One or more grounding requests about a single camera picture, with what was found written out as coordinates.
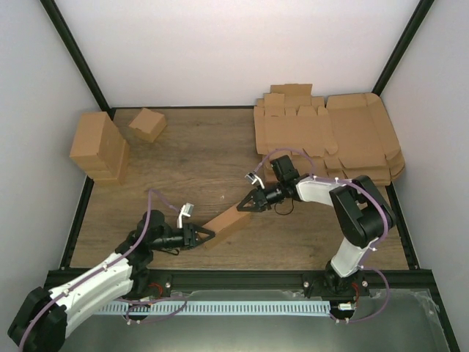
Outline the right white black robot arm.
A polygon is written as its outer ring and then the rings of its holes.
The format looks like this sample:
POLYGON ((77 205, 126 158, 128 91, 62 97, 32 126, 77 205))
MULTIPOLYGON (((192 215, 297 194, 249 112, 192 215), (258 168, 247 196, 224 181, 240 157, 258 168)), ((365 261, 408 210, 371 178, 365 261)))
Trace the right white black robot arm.
POLYGON ((263 212, 286 199, 314 202, 331 206, 336 214, 344 239, 337 253, 326 265, 323 287, 336 296, 356 285, 356 276, 364 259, 395 226, 396 217, 370 177, 327 179, 301 175, 291 158, 283 155, 271 161, 277 183, 263 184, 256 172, 246 178, 252 189, 238 204, 240 212, 263 212))

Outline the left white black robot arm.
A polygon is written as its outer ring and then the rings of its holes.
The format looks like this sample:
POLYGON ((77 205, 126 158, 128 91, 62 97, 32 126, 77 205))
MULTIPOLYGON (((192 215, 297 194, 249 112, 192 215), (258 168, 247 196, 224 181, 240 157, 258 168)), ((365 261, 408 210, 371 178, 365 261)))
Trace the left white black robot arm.
POLYGON ((149 290, 155 251, 178 254, 215 237, 192 223, 172 229, 159 210, 146 212, 136 228, 104 261, 60 286, 31 291, 7 334, 20 351, 59 351, 85 320, 117 298, 136 298, 149 290))

